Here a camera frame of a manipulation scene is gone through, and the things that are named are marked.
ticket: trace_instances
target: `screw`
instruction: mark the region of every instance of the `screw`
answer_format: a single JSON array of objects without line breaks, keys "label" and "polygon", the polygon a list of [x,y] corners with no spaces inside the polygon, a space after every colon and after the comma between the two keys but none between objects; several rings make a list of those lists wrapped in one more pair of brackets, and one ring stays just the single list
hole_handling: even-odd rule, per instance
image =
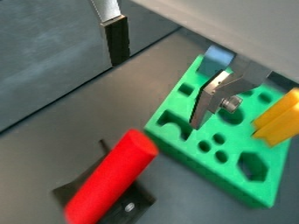
[{"label": "screw", "polygon": [[236,111],[240,103],[241,99],[236,95],[232,95],[229,98],[223,99],[219,106],[232,114]]},{"label": "screw", "polygon": [[125,211],[129,213],[133,209],[134,209],[136,205],[134,203],[128,203],[126,206],[125,206]]}]

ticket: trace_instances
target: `green shape sorter board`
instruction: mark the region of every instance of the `green shape sorter board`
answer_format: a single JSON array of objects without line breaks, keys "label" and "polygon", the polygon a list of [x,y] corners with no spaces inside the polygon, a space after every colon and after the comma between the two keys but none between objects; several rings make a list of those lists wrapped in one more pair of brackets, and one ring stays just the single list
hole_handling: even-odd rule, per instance
[{"label": "green shape sorter board", "polygon": [[188,124],[196,94],[208,77],[197,72],[203,56],[192,62],[162,104],[154,111],[145,134],[158,149],[189,166],[227,193],[251,207],[271,207],[283,174],[289,140],[271,149],[251,137],[252,120],[283,94],[263,85],[240,94],[235,114],[220,110],[199,130]]}]

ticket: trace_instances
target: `gray table surface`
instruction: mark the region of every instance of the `gray table surface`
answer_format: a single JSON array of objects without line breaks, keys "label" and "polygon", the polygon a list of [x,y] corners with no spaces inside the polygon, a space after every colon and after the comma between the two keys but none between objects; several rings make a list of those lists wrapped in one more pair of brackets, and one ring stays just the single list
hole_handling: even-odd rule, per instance
[{"label": "gray table surface", "polygon": [[[72,181],[113,144],[141,129],[209,42],[185,30],[28,117],[0,136],[0,223],[62,223],[52,189]],[[292,141],[276,203],[249,209],[164,154],[140,176],[157,201],[140,224],[299,223],[299,139]]]}]

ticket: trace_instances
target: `red cylindrical block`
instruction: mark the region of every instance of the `red cylindrical block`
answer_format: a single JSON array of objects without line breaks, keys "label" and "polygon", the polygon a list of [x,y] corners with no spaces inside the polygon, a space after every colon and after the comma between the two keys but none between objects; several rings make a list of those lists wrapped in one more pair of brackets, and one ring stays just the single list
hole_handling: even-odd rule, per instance
[{"label": "red cylindrical block", "polygon": [[157,155],[146,136],[130,129],[64,207],[69,224],[94,224]]}]

